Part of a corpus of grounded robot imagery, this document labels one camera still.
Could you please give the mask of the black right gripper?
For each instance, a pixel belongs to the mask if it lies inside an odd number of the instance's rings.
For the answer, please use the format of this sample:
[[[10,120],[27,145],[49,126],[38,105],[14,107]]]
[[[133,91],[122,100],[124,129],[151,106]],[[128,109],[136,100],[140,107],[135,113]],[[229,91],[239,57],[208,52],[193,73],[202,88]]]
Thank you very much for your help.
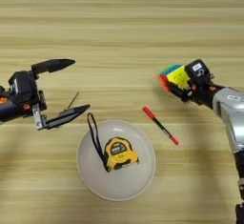
[[[204,105],[208,108],[213,106],[214,96],[220,91],[220,87],[213,82],[207,82],[202,85],[186,84],[179,87],[169,82],[168,89],[184,103],[194,102],[199,106]]]

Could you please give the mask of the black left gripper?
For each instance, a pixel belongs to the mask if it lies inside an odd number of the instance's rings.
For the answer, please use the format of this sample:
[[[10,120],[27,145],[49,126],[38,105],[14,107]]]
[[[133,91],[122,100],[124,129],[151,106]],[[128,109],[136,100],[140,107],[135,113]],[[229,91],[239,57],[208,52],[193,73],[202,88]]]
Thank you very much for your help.
[[[34,74],[61,71],[75,63],[72,59],[51,59],[31,66]],[[46,120],[45,128],[50,130],[72,122],[84,113],[90,105],[71,108]],[[8,91],[0,86],[0,125],[19,117],[33,117],[37,130],[44,128],[41,111],[47,108],[44,93],[32,85],[12,85]]]

